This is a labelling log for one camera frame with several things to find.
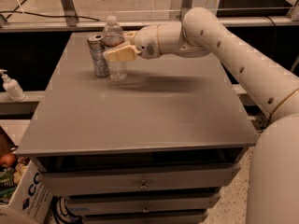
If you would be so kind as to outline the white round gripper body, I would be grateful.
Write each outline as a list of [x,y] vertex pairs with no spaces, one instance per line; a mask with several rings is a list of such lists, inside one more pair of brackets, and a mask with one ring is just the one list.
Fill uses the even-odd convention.
[[158,26],[143,27],[136,32],[135,46],[141,51],[140,56],[144,59],[154,59],[161,56],[158,45]]

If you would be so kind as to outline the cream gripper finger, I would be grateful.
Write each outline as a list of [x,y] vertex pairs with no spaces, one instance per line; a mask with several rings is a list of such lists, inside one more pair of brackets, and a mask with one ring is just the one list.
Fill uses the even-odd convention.
[[123,36],[126,42],[129,42],[130,44],[135,43],[135,36],[137,34],[137,31],[130,31],[130,32],[124,32]]
[[135,45],[124,44],[106,50],[103,56],[108,62],[130,62],[134,61],[140,53],[141,51]]

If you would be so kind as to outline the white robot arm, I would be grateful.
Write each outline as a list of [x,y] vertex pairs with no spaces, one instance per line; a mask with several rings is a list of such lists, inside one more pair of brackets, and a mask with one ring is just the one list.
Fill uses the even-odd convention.
[[231,33],[208,9],[127,33],[109,62],[213,53],[270,119],[249,169],[246,224],[299,224],[299,77]]

